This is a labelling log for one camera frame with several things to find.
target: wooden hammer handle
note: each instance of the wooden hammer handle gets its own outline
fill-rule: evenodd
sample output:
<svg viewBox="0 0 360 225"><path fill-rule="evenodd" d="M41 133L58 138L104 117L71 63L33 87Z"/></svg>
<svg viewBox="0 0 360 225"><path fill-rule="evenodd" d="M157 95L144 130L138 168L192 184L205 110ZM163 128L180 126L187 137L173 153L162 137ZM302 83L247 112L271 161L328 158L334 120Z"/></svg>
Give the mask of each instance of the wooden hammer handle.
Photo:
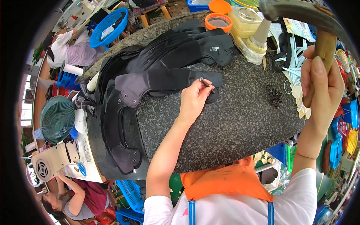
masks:
<svg viewBox="0 0 360 225"><path fill-rule="evenodd" d="M336 50L336 36L323 30L316 31L315 56L320 56L323 60L326 73L329 74L334 60ZM302 98L302 103L306 108L310 108L315 89L312 80L309 85L309 93Z"/></svg>

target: pile of eyelets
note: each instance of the pile of eyelets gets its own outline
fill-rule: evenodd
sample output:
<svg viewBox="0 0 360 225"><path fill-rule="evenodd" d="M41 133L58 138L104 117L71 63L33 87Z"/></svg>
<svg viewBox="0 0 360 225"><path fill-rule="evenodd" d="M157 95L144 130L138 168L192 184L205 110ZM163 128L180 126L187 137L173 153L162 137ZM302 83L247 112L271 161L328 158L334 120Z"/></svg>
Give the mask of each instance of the pile of eyelets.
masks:
<svg viewBox="0 0 360 225"><path fill-rule="evenodd" d="M266 90L270 105L274 106L276 109L280 109L280 103L282 102L281 93L271 85L267 85Z"/></svg>

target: ponytail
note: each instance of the ponytail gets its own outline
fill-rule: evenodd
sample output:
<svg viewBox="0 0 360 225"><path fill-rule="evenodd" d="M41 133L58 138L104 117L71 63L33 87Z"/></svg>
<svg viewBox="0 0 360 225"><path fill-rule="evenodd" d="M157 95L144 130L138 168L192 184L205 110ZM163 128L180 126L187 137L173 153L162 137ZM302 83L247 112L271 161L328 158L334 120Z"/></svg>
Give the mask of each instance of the ponytail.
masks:
<svg viewBox="0 0 360 225"><path fill-rule="evenodd" d="M65 214L62 211L56 211L52 208L51 203L46 201L44 197L41 198L41 202L45 208L45 210L54 216L56 220L62 220L65 219Z"/></svg>
<svg viewBox="0 0 360 225"><path fill-rule="evenodd" d="M53 51L51 50L50 45L53 42L53 37L54 35L52 33L48 34L47 37L45 38L45 40L43 41L43 45L44 45L44 49L43 50L47 50L48 51L48 56L50 57L50 59L52 61L55 60L55 56Z"/></svg>

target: pink stain on shirt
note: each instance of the pink stain on shirt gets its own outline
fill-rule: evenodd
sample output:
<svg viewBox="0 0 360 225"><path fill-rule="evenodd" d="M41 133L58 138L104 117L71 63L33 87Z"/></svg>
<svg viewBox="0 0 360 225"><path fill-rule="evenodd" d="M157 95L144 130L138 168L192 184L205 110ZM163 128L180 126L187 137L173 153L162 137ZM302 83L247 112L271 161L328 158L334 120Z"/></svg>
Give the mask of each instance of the pink stain on shirt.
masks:
<svg viewBox="0 0 360 225"><path fill-rule="evenodd" d="M183 213L182 216L187 216L188 214L189 214L189 210L188 210L188 208L186 208L186 209L184 210L184 213Z"/></svg>

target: sewing machine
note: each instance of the sewing machine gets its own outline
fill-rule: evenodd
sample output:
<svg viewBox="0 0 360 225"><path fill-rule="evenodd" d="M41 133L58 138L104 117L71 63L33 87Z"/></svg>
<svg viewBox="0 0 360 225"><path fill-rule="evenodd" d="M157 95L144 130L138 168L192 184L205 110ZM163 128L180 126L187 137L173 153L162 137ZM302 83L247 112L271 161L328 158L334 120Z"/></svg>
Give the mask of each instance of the sewing machine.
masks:
<svg viewBox="0 0 360 225"><path fill-rule="evenodd" d="M75 27L78 23L82 24L93 13L94 7L88 0L75 0L61 15L56 23L53 32L58 32L67 27L67 23L71 16L77 17L76 21L71 25Z"/></svg>

